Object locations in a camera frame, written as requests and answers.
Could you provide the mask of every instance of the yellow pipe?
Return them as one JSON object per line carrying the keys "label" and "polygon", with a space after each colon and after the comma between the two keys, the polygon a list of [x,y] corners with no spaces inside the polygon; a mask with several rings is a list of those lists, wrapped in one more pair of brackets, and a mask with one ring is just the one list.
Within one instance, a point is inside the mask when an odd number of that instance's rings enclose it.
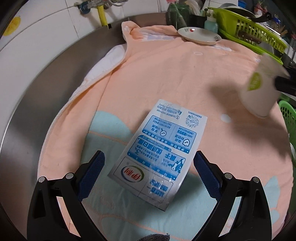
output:
{"label": "yellow pipe", "polygon": [[105,15],[105,11],[104,11],[104,6],[98,6],[98,13],[99,13],[99,17],[100,17],[100,21],[101,21],[101,25],[102,26],[108,26],[108,22],[106,19],[106,15]]}

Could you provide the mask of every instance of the cow illustration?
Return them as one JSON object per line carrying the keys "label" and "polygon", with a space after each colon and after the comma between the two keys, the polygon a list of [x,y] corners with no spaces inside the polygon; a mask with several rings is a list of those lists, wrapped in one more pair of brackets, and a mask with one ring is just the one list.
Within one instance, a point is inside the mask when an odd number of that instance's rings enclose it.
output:
{"label": "cow illustration", "polygon": [[184,165],[184,162],[185,162],[185,158],[182,158],[179,161],[175,161],[174,164],[168,164],[168,166],[170,166],[173,171],[176,171],[176,172],[180,173],[181,169],[182,169],[182,167]]}

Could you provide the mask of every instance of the pink blanket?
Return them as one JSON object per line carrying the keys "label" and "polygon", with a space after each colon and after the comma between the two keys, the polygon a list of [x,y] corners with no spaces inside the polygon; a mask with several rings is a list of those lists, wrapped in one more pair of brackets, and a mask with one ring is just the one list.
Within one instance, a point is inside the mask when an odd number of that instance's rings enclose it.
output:
{"label": "pink blanket", "polygon": [[[97,111],[118,117],[134,133],[157,100],[165,99],[208,117],[199,149],[223,172],[245,180],[258,176],[263,185],[276,178],[279,196],[271,208],[278,213],[272,226],[275,236],[293,186],[287,130],[277,104],[268,118],[258,119],[237,94],[260,57],[228,40],[217,46],[187,42],[172,26],[139,28],[129,21],[122,23],[122,30],[126,52],[102,60],[107,66],[103,69],[95,66],[52,123],[38,177],[56,179],[76,171]],[[197,175],[193,165],[189,171]]]}

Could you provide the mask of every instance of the white and blue carton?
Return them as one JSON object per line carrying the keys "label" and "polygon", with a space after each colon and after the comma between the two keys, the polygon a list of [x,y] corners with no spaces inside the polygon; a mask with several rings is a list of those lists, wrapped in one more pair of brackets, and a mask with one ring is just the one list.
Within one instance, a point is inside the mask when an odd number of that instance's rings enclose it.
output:
{"label": "white and blue carton", "polygon": [[108,176],[165,211],[189,170],[206,122],[206,116],[160,99]]}

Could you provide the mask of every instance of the lemon slice decal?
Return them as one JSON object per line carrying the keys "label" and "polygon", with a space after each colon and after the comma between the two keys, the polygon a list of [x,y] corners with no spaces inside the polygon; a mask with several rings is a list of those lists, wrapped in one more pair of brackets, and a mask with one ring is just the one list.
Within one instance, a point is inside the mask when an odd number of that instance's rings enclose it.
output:
{"label": "lemon slice decal", "polygon": [[11,35],[20,25],[20,17],[14,17],[11,22],[8,24],[3,36]]}
{"label": "lemon slice decal", "polygon": [[255,72],[251,77],[251,81],[248,87],[248,91],[257,90],[261,87],[261,76],[258,72]]}

